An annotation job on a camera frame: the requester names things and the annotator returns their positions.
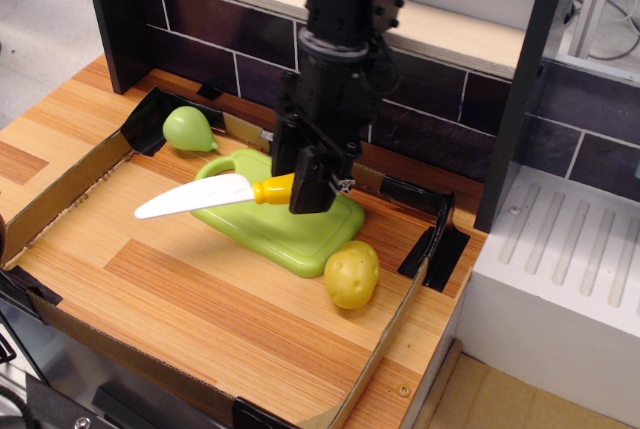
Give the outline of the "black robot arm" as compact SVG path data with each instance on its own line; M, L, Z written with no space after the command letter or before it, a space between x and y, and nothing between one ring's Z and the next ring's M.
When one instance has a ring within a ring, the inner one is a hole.
M283 76L271 144L272 173L293 177L293 214L323 213L351 189L361 133L400 74L384 34L403 0L307 0L299 69Z

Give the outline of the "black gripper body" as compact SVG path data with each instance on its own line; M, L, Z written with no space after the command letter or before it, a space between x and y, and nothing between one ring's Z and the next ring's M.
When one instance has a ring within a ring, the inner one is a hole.
M395 63L380 34L345 46L302 31L298 43L299 71L284 76L276 114L299 113L318 134L319 146L341 158L340 192L351 185L361 130L376 119L382 97L395 89Z

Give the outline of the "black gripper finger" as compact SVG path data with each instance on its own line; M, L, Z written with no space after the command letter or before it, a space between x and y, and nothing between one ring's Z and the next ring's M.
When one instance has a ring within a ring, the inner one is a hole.
M300 177L317 177L319 136L299 113L279 115L271 144L273 176L295 173Z
M296 159L290 212L318 214L328 212L337 197L342 160L319 145L302 148Z

